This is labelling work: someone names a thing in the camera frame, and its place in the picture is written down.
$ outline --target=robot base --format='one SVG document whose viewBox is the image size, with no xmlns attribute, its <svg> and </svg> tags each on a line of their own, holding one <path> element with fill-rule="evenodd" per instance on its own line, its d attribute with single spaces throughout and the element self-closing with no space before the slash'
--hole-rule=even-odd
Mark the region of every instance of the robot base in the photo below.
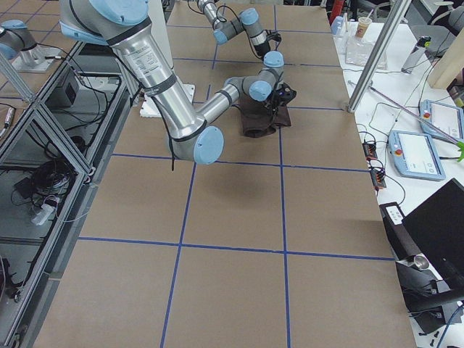
<svg viewBox="0 0 464 348">
<path fill-rule="evenodd" d="M 45 57 L 54 57 L 60 54 L 61 52 L 61 49 L 43 46 L 41 46 L 41 48 L 45 54 Z M 47 70 L 51 67 L 54 60 L 55 59 L 45 59 L 42 63 L 37 64 L 35 67 L 31 67 L 29 65 L 26 65 L 22 60 L 22 57 L 19 56 L 14 60 L 12 65 L 16 69 L 16 71 L 19 71 L 20 73 L 46 73 Z"/>
<path fill-rule="evenodd" d="M 188 100 L 192 102 L 194 100 L 195 85 L 183 84 L 183 89 L 187 93 Z M 140 116 L 161 117 L 161 114 L 152 99 L 148 98 L 142 104 L 142 108 L 140 109 Z"/>
</svg>

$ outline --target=black cloth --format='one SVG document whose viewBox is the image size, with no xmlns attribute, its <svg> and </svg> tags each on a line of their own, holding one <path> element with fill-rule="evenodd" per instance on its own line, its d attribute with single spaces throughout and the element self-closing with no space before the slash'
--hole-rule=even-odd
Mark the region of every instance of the black cloth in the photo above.
<svg viewBox="0 0 464 348">
<path fill-rule="evenodd" d="M 242 96 L 239 99 L 241 124 L 244 136 L 261 138 L 274 134 L 279 127 L 291 126 L 287 107 L 279 107 L 276 115 L 272 115 L 264 104 Z"/>
</svg>

